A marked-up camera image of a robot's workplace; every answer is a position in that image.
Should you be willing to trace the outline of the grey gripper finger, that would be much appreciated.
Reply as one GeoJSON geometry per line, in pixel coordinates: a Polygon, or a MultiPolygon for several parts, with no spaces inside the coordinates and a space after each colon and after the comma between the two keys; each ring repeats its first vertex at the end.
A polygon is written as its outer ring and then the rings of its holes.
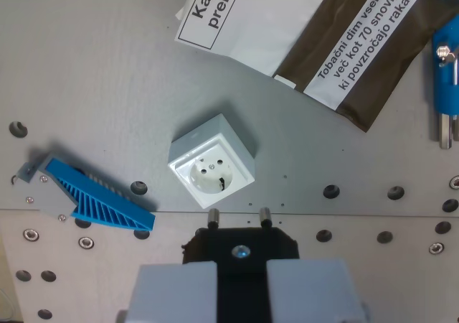
{"type": "Polygon", "coordinates": [[[127,322],[216,322],[217,264],[142,265],[127,322]]]}
{"type": "Polygon", "coordinates": [[[273,322],[369,321],[343,260],[271,260],[267,278],[273,322]]]}

